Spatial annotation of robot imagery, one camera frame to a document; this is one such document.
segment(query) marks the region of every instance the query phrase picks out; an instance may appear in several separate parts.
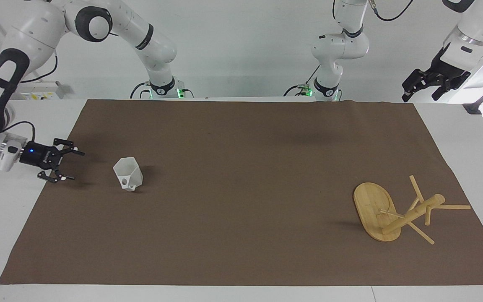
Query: wooden rod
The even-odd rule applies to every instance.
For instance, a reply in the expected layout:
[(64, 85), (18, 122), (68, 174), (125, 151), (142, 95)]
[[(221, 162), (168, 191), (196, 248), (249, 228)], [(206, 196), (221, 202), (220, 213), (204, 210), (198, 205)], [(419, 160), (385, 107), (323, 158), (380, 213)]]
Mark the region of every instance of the wooden rod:
[(420, 189), (418, 188), (418, 184), (416, 183), (415, 176), (410, 176), (411, 184), (413, 185), (413, 188), (415, 189), (416, 196), (418, 197), (418, 200), (423, 203), (424, 202), (424, 197), (422, 197), (422, 193), (420, 192)]
[(412, 222), (409, 222), (408, 225), (412, 227), (418, 233), (418, 235), (421, 235), (422, 238), (426, 239), (426, 241), (428, 241), (431, 245), (435, 244), (435, 241), (433, 241), (433, 239), (431, 239), (430, 236), (426, 235), (426, 233), (424, 233), (420, 228), (418, 228)]
[(419, 201), (418, 197), (415, 198), (415, 201), (411, 204), (410, 208), (408, 208), (408, 212), (416, 207), (416, 204), (418, 204), (418, 201)]
[(424, 225), (429, 226), (431, 221), (431, 206), (426, 207), (426, 216), (424, 217)]
[(410, 212), (407, 212), (405, 214), (404, 219), (397, 219), (397, 220), (391, 222), (391, 224), (389, 224), (388, 226), (384, 227), (381, 230), (383, 235), (387, 235), (387, 234), (391, 233), (392, 231), (394, 231), (395, 229), (401, 228), (404, 225), (407, 225), (409, 222), (414, 221), (418, 217), (426, 214), (426, 208), (428, 206), (435, 208), (435, 207), (443, 204), (444, 201), (445, 201), (445, 199), (444, 199), (443, 195), (441, 195), (441, 194), (433, 195), (433, 197), (426, 200), (426, 202), (418, 205), (417, 207), (412, 209)]
[(383, 210), (383, 209), (381, 209), (381, 208), (379, 209), (379, 211), (380, 211), (381, 213), (383, 213), (383, 214), (389, 214), (389, 215), (392, 215), (392, 216), (396, 216), (396, 217), (398, 217), (398, 218), (403, 218), (403, 219), (405, 219), (405, 218), (406, 218), (406, 217), (405, 217), (405, 216), (403, 216), (402, 214), (398, 214), (398, 213), (395, 213), (395, 212), (391, 212), (391, 211)]
[(443, 210), (471, 210), (470, 205), (439, 205), (436, 208)]

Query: oval wooden base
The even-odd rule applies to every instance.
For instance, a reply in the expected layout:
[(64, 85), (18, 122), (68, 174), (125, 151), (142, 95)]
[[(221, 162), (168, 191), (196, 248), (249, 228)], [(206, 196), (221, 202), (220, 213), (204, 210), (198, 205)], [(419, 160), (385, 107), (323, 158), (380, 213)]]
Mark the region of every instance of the oval wooden base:
[(364, 229), (370, 237), (379, 241), (393, 241), (400, 236), (401, 229), (383, 235), (381, 229), (397, 219), (396, 216), (384, 214), (379, 209), (396, 213), (391, 196), (380, 185), (374, 183), (360, 184), (353, 193), (355, 207)]

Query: table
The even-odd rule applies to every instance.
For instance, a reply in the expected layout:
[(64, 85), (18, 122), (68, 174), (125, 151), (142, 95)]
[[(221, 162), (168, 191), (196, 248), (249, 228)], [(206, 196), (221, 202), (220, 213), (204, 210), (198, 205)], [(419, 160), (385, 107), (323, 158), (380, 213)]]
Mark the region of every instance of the table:
[[(206, 101), (298, 102), (299, 98), (206, 99)], [(49, 145), (54, 137), (66, 138), (85, 100), (13, 101), (17, 121), (37, 126), (37, 141)], [(468, 200), (483, 223), (483, 118), (468, 115), (460, 105), (416, 105), (437, 143), (441, 155), (454, 171)], [(27, 126), (16, 134), (30, 136)], [(0, 274), (10, 251), (44, 187), (38, 169), (17, 164), (0, 172)], [(6, 285), (0, 300), (6, 301), (478, 301), (483, 286), (382, 286), (382, 287), (215, 287), (215, 286), (99, 286), (99, 285)]]

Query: white plastic holder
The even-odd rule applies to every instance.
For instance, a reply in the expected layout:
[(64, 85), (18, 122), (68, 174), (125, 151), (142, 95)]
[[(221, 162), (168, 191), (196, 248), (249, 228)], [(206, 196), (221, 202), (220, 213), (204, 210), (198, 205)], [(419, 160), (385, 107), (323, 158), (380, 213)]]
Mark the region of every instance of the white plastic holder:
[(136, 187), (143, 184), (143, 174), (138, 162), (134, 157), (123, 157), (113, 166), (113, 170), (119, 178), (120, 186), (128, 191), (135, 191)]

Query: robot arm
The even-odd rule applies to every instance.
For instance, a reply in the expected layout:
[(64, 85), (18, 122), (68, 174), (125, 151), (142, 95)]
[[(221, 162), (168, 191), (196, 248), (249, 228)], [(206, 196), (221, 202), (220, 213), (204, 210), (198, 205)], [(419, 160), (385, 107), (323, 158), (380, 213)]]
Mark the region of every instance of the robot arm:
[(452, 10), (461, 12), (462, 19), (444, 41), (431, 67), (426, 71), (414, 70), (403, 82), (402, 99), (405, 102), (414, 93), (430, 86), (438, 87), (432, 94), (437, 101), (446, 92), (462, 86), (483, 58), (483, 0), (443, 2)]
[(72, 32), (89, 42), (101, 42), (111, 30), (129, 42), (145, 64), (151, 86), (158, 95), (176, 97), (177, 81), (169, 63), (176, 56), (176, 46), (152, 25), (120, 0), (31, 0), (23, 3), (24, 18), (16, 20), (0, 51), (0, 168), (8, 171), (19, 161), (54, 170), (51, 178), (41, 172), (39, 177), (57, 182), (64, 180), (59, 172), (63, 154), (83, 153), (72, 142), (55, 139), (54, 146), (67, 146), (59, 151), (53, 146), (27, 142), (26, 138), (4, 132), (12, 122), (13, 110), (8, 106), (11, 94), (20, 81), (42, 66), (53, 54), (65, 33)]
[(340, 34), (325, 34), (316, 40), (312, 54), (320, 62), (318, 76), (311, 83), (316, 99), (330, 101), (338, 91), (343, 68), (339, 59), (358, 59), (368, 53), (370, 42), (363, 33), (363, 19), (368, 0), (341, 0), (337, 5)]

